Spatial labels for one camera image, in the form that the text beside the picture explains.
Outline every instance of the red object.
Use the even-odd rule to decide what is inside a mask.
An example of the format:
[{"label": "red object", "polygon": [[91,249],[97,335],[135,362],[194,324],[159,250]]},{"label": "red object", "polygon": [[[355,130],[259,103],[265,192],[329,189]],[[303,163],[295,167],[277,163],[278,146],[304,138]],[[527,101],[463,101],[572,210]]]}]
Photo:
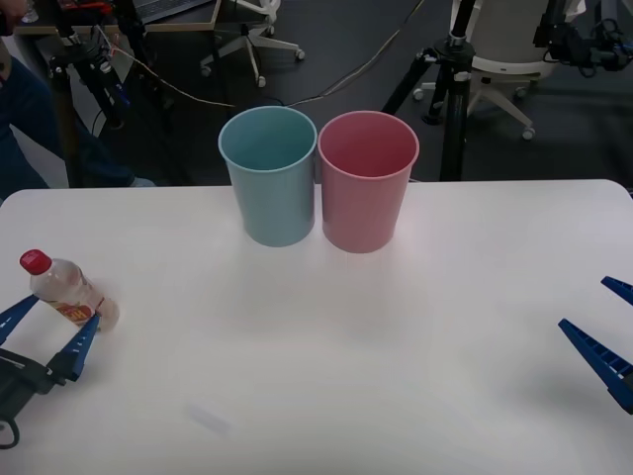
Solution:
[{"label": "red object", "polygon": [[318,136],[323,232],[348,252],[372,252],[394,236],[419,142],[400,119],[358,111],[329,121]]},{"label": "red object", "polygon": [[52,260],[39,249],[31,249],[22,254],[20,265],[31,275],[40,275],[50,269]]}]

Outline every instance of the plastic cup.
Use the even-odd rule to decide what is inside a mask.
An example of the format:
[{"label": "plastic cup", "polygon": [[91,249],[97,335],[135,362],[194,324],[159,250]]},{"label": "plastic cup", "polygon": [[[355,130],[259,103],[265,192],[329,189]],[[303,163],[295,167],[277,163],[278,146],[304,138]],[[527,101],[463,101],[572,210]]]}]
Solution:
[{"label": "plastic cup", "polygon": [[400,119],[358,111],[328,122],[318,136],[323,232],[348,252],[372,252],[394,236],[419,142]]},{"label": "plastic cup", "polygon": [[294,244],[315,225],[317,128],[301,112],[258,107],[228,121],[218,139],[249,236]]}]

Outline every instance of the black tripod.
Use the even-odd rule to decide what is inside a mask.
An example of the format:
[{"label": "black tripod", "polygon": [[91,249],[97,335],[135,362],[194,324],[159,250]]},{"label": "black tripod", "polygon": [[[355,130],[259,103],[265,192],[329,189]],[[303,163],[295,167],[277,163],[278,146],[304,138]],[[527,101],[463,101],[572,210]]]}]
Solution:
[{"label": "black tripod", "polygon": [[384,113],[396,114],[428,68],[439,64],[435,92],[423,120],[429,125],[440,124],[439,114],[448,94],[440,181],[459,181],[462,178],[468,97],[475,57],[475,50],[466,41],[466,29],[474,7],[475,0],[462,0],[448,37],[415,56],[407,74],[383,107]]},{"label": "black tripod", "polygon": [[[68,66],[73,65],[81,81],[94,96],[100,109],[106,118],[106,125],[111,129],[119,129],[123,126],[122,111],[130,106],[124,87],[112,67],[108,57],[98,45],[84,44],[70,22],[64,16],[57,0],[48,0],[41,5],[47,8],[52,16],[55,26],[64,45],[64,54],[50,59],[48,76],[51,82],[53,101],[57,121],[59,125],[60,141],[64,153],[68,185],[71,188],[84,186],[83,166],[79,149],[79,138],[76,126],[76,114],[72,103]],[[142,59],[147,61],[144,48],[144,27],[137,20],[136,10],[131,0],[116,0],[122,32],[130,34],[130,44],[136,54],[142,54]],[[157,81],[146,74],[141,79],[143,86],[147,88],[151,102],[157,107],[165,129],[169,129],[170,101],[163,94]],[[187,172],[176,161],[164,159],[162,168],[165,175],[173,185],[189,185],[191,179]]]}]

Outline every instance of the floor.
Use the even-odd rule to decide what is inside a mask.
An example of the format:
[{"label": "floor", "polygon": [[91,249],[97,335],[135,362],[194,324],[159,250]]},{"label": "floor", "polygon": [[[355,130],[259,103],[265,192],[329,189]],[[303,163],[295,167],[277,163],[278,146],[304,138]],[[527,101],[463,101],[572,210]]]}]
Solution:
[{"label": "floor", "polygon": [[[224,62],[229,95],[243,110],[290,103],[310,97],[371,57],[407,15],[415,0],[283,0],[276,38],[298,43],[307,52],[295,62],[287,51],[262,51],[263,75],[268,85],[254,86],[245,52]],[[426,0],[390,50],[369,72],[344,91],[299,109],[321,128],[333,117],[352,110],[379,110],[408,69],[414,54],[446,35],[450,1]],[[633,32],[633,21],[622,12],[621,27]],[[581,27],[590,27],[584,15]],[[220,100],[217,79],[204,78],[192,59],[211,52],[204,34],[152,34],[159,54],[158,72],[179,88],[203,98]],[[429,72],[434,79],[435,70]],[[469,119],[465,180],[525,180],[608,178],[633,187],[633,67],[622,72],[601,71],[585,79],[571,67],[559,66],[526,98],[521,109],[534,120],[537,136],[521,139],[522,126],[493,106],[482,105]],[[228,184],[217,137],[226,112],[174,96],[175,125],[162,132],[155,114],[138,92],[134,79],[128,87],[134,106],[128,124],[104,131],[105,144],[139,176],[166,184],[156,163],[178,157],[195,184]],[[423,105],[406,101],[399,117],[418,134],[420,157],[413,177],[436,181],[439,173],[442,128],[419,118]]]}]

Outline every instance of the white office chair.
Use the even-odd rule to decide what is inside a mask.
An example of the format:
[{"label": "white office chair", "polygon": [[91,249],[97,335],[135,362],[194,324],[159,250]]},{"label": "white office chair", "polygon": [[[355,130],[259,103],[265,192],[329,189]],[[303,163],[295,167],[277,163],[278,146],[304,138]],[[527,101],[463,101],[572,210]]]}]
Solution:
[{"label": "white office chair", "polygon": [[[532,121],[523,114],[496,85],[536,84],[549,76],[556,64],[543,61],[544,48],[533,44],[534,33],[545,13],[548,0],[478,0],[466,36],[475,48],[473,80],[468,115],[482,99],[509,113],[523,124],[523,138],[531,141],[536,132]],[[453,0],[451,25],[455,21],[460,0]],[[587,9],[585,0],[568,0],[567,22]],[[425,90],[434,90],[434,82],[425,82],[413,91],[413,98],[422,100]],[[527,95],[526,87],[514,91],[516,98]]]},{"label": "white office chair", "polygon": [[[257,64],[257,58],[253,48],[273,48],[273,49],[289,49],[295,52],[295,59],[298,61],[303,60],[306,57],[306,53],[294,43],[280,42],[279,40],[273,40],[272,38],[266,38],[263,35],[269,37],[275,34],[274,23],[277,21],[277,10],[281,4],[281,0],[259,0],[259,5],[249,3],[246,0],[232,0],[240,7],[246,8],[252,12],[258,13],[265,18],[261,25],[257,25],[248,31],[248,37],[240,36],[235,40],[227,43],[220,48],[218,53],[220,57],[224,57],[227,54],[231,54],[239,49],[245,48],[248,51],[250,57],[250,63],[255,73],[255,84],[257,87],[264,87],[266,85],[266,78],[259,73],[259,65]],[[205,57],[200,61],[200,70],[202,75],[208,77],[211,75],[211,64],[214,62],[212,55]]]}]

